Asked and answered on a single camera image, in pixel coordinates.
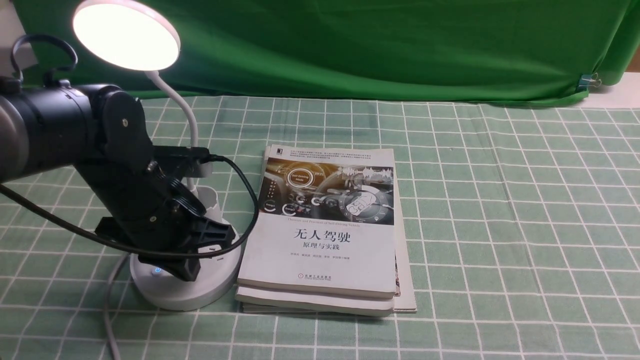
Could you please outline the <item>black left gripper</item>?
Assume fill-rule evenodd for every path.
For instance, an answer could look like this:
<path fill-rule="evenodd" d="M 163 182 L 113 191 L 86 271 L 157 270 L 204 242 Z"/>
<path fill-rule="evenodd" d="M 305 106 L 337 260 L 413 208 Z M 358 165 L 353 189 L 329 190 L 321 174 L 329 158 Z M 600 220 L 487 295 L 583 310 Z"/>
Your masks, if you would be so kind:
<path fill-rule="evenodd" d="M 237 248 L 233 226 L 205 217 L 204 205 L 182 183 L 183 177 L 165 173 L 154 155 L 136 169 L 104 155 L 83 159 L 74 167 L 109 212 L 94 230 L 101 239 L 144 251 L 187 249 L 189 255 L 202 258 Z M 215 246 L 219 249 L 200 252 Z M 196 281 L 202 268 L 199 259 L 142 254 L 137 259 L 185 282 Z"/>

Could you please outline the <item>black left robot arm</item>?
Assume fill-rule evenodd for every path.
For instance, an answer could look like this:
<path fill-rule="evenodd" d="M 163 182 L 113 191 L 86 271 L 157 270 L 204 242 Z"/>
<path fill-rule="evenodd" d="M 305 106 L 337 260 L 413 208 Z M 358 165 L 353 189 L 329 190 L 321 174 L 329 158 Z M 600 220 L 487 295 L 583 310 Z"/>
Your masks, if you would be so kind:
<path fill-rule="evenodd" d="M 138 255 L 181 281 L 200 260 L 238 246 L 231 225 L 206 216 L 182 182 L 213 160 L 206 148 L 154 145 L 140 100 L 115 85 L 49 86 L 1 94 L 1 182 L 73 166 L 109 216 L 93 232 L 20 194 L 1 193 L 96 243 Z"/>

